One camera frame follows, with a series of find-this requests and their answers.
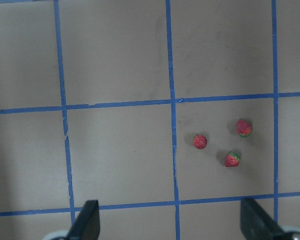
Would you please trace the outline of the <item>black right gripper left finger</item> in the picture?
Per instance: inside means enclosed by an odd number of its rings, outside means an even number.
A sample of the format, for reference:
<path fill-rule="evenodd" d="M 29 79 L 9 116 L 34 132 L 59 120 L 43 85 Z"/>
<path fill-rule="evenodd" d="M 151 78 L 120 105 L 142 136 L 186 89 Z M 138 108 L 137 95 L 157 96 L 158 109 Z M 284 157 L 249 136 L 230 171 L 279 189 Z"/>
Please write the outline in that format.
<path fill-rule="evenodd" d="M 98 200 L 85 202 L 66 240 L 97 240 L 100 235 L 100 212 Z"/>

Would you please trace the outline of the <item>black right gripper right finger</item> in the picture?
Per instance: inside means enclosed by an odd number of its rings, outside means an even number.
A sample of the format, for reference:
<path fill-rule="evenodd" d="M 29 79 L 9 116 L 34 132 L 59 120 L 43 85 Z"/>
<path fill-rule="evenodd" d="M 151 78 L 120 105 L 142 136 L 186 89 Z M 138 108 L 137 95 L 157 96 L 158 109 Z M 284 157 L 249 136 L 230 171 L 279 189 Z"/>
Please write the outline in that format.
<path fill-rule="evenodd" d="M 281 240 L 285 232 L 253 198 L 240 201 L 240 230 L 246 240 Z"/>

